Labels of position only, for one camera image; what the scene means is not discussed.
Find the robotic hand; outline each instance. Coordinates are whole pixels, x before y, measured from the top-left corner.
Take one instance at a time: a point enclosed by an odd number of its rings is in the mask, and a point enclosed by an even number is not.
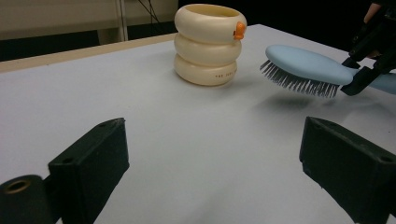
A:
[[[347,95],[356,95],[369,86],[380,75],[388,74],[396,68],[396,2],[394,0],[374,0],[381,8],[365,23],[353,38],[353,48],[344,66],[360,68],[358,64],[372,51],[381,54],[375,57],[373,68],[363,66],[353,77],[353,81],[341,88]]]

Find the hairbrush bristles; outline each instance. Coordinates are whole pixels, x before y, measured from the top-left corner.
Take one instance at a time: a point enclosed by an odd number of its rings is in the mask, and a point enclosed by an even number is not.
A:
[[[277,67],[270,60],[260,66],[260,70],[268,79],[275,84],[303,94],[309,94],[325,98],[333,98],[338,91],[339,85],[316,81],[304,77],[297,77]]]

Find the black cylinder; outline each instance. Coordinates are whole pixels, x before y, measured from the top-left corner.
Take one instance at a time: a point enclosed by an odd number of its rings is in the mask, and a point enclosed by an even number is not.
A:
[[[53,224],[43,180],[23,175],[0,186],[0,224]]]

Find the stacked rings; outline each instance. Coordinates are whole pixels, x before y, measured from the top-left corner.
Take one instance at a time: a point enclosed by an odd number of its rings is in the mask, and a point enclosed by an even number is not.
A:
[[[177,11],[175,26],[174,67],[181,77],[205,86],[233,78],[247,27],[242,13],[229,7],[191,4]]]

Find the table surface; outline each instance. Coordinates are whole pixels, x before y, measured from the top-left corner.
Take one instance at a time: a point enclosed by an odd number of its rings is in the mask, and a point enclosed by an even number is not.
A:
[[[278,87],[260,72],[266,47],[338,62],[347,52],[259,24],[247,28],[235,78],[197,86],[175,73],[172,38],[0,63],[0,182],[46,177],[48,162],[96,124],[125,118],[131,167],[95,223],[352,224],[303,172],[304,120],[334,121],[396,153],[395,96]]]

